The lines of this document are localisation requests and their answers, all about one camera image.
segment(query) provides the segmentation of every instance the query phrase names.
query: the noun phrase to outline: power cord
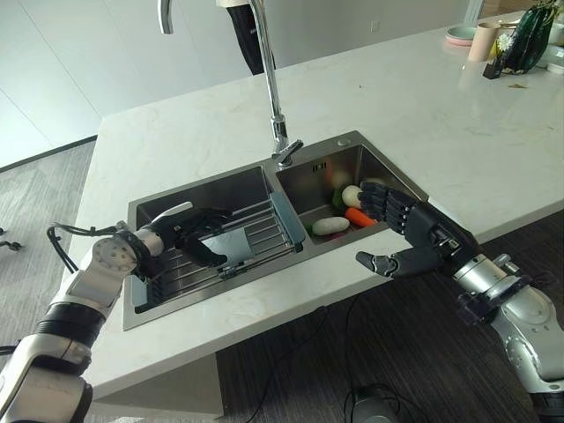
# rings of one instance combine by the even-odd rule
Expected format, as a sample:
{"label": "power cord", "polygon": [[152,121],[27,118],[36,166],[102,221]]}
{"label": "power cord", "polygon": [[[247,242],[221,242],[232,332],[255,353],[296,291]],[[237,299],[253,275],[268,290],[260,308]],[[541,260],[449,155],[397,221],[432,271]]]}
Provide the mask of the power cord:
{"label": "power cord", "polygon": [[245,421],[245,423],[250,423],[256,417],[256,415],[263,409],[264,400],[266,399],[266,396],[268,394],[268,388],[271,386],[271,382],[272,382],[272,379],[274,378],[274,375],[276,374],[276,370],[278,369],[278,365],[282,361],[289,358],[293,353],[295,353],[296,351],[301,349],[309,341],[311,341],[315,337],[315,335],[317,335],[319,333],[319,331],[322,329],[322,327],[327,322],[327,317],[329,315],[329,308],[326,308],[325,306],[319,307],[312,314],[314,314],[317,311],[324,311],[325,312],[324,315],[323,315],[323,319],[321,320],[321,322],[319,322],[319,324],[317,325],[317,327],[315,328],[315,330],[313,331],[313,333],[309,337],[307,337],[304,341],[302,341],[301,343],[299,343],[296,346],[294,346],[293,348],[291,348],[289,351],[282,354],[274,362],[274,364],[271,367],[270,373],[269,373],[268,377],[266,378],[266,384],[264,385],[263,394],[261,395],[261,399],[259,400],[258,405],[256,406],[255,412],[253,412],[253,414],[250,416],[250,418],[248,420]]}
{"label": "power cord", "polygon": [[[347,423],[347,405],[349,403],[349,398],[352,399],[352,409],[351,409],[351,413],[350,413],[350,418],[348,419],[348,423],[353,423],[353,418],[354,418],[354,407],[356,406],[356,402],[355,402],[355,391],[357,389],[357,386],[354,383],[354,378],[353,378],[353,371],[351,369],[351,359],[349,356],[349,326],[350,326],[350,322],[351,322],[351,314],[353,312],[354,306],[357,303],[357,301],[359,300],[361,294],[358,294],[354,297],[354,299],[351,301],[351,304],[349,305],[349,308],[346,311],[346,318],[345,318],[345,335],[344,335],[344,356],[345,356],[345,367],[346,367],[346,373],[347,376],[349,378],[349,383],[350,383],[350,390],[347,392],[346,396],[345,396],[345,401],[343,403],[343,419],[344,422]],[[375,388],[377,390],[381,390],[385,393],[385,395],[381,396],[382,400],[385,401],[393,401],[395,403],[395,407],[393,408],[393,412],[399,416],[400,412],[402,411],[402,402],[404,402],[404,409],[405,409],[405,413],[409,416],[410,421],[415,423],[417,420],[413,417],[412,411],[410,410],[410,407],[413,408],[414,410],[416,410],[418,412],[418,414],[420,415],[420,417],[423,419],[423,421],[425,421],[425,423],[429,423],[430,420],[428,418],[428,416],[425,414],[425,412],[423,412],[423,410],[421,410],[421,408],[419,406],[417,406],[415,403],[413,403],[412,400],[408,399],[407,397],[398,394],[397,392],[395,392],[390,386],[386,385],[385,383],[373,383],[371,385],[368,386],[368,388]]]}
{"label": "power cord", "polygon": [[117,227],[115,226],[109,226],[103,229],[96,229],[94,226],[92,226],[90,229],[83,229],[81,227],[62,225],[60,223],[54,223],[52,226],[50,226],[47,229],[47,237],[51,241],[51,244],[53,244],[55,252],[59,255],[59,257],[61,257],[61,260],[70,273],[78,271],[78,267],[71,260],[69,255],[65,253],[63,247],[61,247],[61,244],[59,243],[61,237],[56,235],[55,229],[62,229],[64,230],[64,232],[68,232],[69,234],[80,236],[104,236],[115,234],[117,232]]}

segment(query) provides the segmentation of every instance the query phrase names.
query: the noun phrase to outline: robotic arm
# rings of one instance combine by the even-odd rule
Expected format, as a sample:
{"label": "robotic arm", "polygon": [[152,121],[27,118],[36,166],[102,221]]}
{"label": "robotic arm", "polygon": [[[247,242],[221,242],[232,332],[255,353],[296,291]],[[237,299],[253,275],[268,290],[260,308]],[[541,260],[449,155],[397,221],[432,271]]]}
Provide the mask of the robotic arm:
{"label": "robotic arm", "polygon": [[211,252],[198,237],[221,232],[229,216],[184,203],[135,233],[124,228],[94,243],[0,374],[0,423],[82,423],[93,392],[80,375],[90,364],[90,348],[123,279],[132,272],[153,277],[160,271],[156,257],[172,247],[200,265],[224,263],[226,257]]}
{"label": "robotic arm", "polygon": [[564,331],[551,300],[503,255],[493,262],[468,231],[435,209],[378,183],[365,182],[363,211],[383,220],[413,245],[391,256],[359,252],[357,260],[390,278],[438,270],[466,293],[458,315],[467,324],[489,323],[500,335],[523,387],[543,423],[564,422]]}

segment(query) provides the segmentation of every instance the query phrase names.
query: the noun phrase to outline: white wall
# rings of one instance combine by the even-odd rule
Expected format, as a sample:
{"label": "white wall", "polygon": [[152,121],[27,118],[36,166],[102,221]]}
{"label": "white wall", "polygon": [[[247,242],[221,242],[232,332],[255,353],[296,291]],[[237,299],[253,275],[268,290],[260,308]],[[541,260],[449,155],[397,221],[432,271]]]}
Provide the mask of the white wall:
{"label": "white wall", "polygon": [[[266,0],[278,67],[462,21],[469,0]],[[250,75],[215,0],[0,0],[0,167],[100,119]],[[377,32],[370,31],[377,21]]]}

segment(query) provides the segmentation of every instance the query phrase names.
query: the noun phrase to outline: dish rack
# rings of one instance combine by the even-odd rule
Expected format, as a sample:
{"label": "dish rack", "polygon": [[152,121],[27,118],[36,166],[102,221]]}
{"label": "dish rack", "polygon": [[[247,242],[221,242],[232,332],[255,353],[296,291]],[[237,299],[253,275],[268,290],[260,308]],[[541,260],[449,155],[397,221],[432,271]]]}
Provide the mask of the dish rack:
{"label": "dish rack", "polygon": [[[305,239],[301,223],[280,193],[271,193],[266,200],[233,211],[232,220],[222,228],[224,233],[243,228],[254,256],[229,267],[206,268],[192,263],[181,251],[169,249],[161,255],[165,270],[157,278],[149,283],[139,279],[133,281],[133,298],[142,298],[142,304],[134,301],[136,313],[180,295],[220,284],[279,257],[300,252]],[[202,237],[200,241],[211,236]]]}

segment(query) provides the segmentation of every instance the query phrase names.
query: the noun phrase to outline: faucet handle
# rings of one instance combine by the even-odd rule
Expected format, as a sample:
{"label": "faucet handle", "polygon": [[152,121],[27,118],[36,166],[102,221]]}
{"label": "faucet handle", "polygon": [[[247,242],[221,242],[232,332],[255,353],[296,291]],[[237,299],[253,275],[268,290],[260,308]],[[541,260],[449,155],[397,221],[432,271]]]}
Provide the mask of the faucet handle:
{"label": "faucet handle", "polygon": [[278,154],[272,154],[272,158],[276,159],[280,167],[288,167],[292,164],[292,155],[300,150],[301,147],[303,147],[303,141],[298,139]]}

